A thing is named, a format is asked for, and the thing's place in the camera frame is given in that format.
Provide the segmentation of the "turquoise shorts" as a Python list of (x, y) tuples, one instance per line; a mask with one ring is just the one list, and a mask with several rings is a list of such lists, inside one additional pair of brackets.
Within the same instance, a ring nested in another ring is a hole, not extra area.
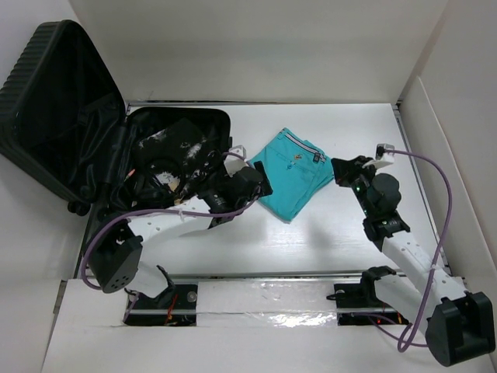
[(273, 192), (260, 202), (280, 220), (292, 221), (334, 179), (331, 159), (323, 150), (283, 128), (251, 163), (261, 162)]

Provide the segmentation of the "black white tie-dye shirt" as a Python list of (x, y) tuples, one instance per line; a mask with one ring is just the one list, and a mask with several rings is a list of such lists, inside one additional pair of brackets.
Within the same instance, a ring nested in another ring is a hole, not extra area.
[(182, 118), (142, 140), (133, 148), (134, 167), (152, 159), (172, 157), (182, 164), (186, 174), (183, 197), (195, 192), (219, 159), (221, 133), (214, 125), (201, 128)]

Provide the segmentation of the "gold makeup brush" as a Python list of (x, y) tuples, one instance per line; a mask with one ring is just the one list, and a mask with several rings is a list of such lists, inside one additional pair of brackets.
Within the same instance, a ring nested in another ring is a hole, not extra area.
[(173, 192), (173, 204), (174, 204), (174, 206), (177, 206), (177, 205), (179, 205), (179, 204), (182, 203), (182, 200), (183, 200), (182, 193), (183, 193), (185, 185), (186, 185), (186, 181), (185, 180), (180, 180), (175, 185), (175, 188), (172, 191)]

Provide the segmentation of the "black wired headphones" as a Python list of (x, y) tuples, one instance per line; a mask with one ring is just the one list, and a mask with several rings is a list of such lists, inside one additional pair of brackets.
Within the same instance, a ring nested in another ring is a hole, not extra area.
[(137, 204), (166, 205), (173, 204), (172, 191), (180, 180), (186, 181), (182, 164), (172, 157), (162, 157), (135, 166), (124, 185)]

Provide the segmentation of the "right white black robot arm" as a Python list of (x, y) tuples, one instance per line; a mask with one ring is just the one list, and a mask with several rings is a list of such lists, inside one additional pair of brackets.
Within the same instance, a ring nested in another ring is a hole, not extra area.
[(397, 211), (401, 202), (399, 182), (377, 169), (389, 166), (393, 155), (376, 159), (358, 156), (332, 159), (336, 183), (348, 187), (364, 214), (367, 238), (405, 276), (387, 266), (371, 267), (362, 274), (359, 296), (367, 305), (382, 302), (407, 319), (412, 328), (400, 339), (412, 343), (417, 332), (424, 335), (434, 358), (445, 367), (495, 351), (492, 301), (482, 292), (470, 292), (450, 276), (416, 242)]

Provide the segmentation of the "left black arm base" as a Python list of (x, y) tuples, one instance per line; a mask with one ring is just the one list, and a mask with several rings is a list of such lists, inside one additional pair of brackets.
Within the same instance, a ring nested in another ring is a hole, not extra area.
[(177, 284), (164, 291), (161, 299), (128, 295), (123, 323), (127, 326), (195, 326), (198, 284)]

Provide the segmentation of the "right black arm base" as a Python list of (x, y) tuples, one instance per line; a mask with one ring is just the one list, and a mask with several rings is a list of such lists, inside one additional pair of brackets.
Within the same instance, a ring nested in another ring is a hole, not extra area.
[(334, 302), (339, 326), (408, 325), (399, 312), (380, 301), (369, 301), (360, 284), (334, 284), (326, 299)]

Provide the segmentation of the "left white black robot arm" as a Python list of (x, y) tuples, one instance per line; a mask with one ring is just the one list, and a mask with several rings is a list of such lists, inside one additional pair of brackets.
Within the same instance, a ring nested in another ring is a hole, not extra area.
[(154, 307), (164, 308), (172, 301), (172, 282), (164, 266), (146, 262), (143, 252), (163, 250), (169, 240), (226, 224), (272, 192), (264, 165), (257, 161), (245, 163), (214, 187), (176, 206), (108, 218), (87, 245), (82, 280), (105, 294), (133, 291)]

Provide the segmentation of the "black hard-shell suitcase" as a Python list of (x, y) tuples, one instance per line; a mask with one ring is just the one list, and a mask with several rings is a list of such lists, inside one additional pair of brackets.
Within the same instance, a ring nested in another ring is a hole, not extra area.
[(166, 106), (128, 113), (123, 97), (89, 35), (77, 22), (40, 24), (1, 90), (1, 152), (25, 173), (88, 213), (105, 199), (112, 210), (137, 204), (124, 185), (142, 139), (186, 118), (221, 133), (231, 145), (222, 110)]

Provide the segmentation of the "silver aluminium rail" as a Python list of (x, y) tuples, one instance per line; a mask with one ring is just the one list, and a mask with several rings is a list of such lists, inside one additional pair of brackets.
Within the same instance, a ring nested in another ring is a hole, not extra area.
[(262, 279), (276, 279), (276, 280), (293, 280), (293, 279), (316, 279), (324, 278), (335, 279), (344, 277), (345, 279), (360, 277), (363, 270), (345, 271), (345, 272), (309, 272), (309, 273), (252, 273), (252, 274), (169, 274), (174, 282), (180, 281), (234, 281), (234, 280), (262, 280)]

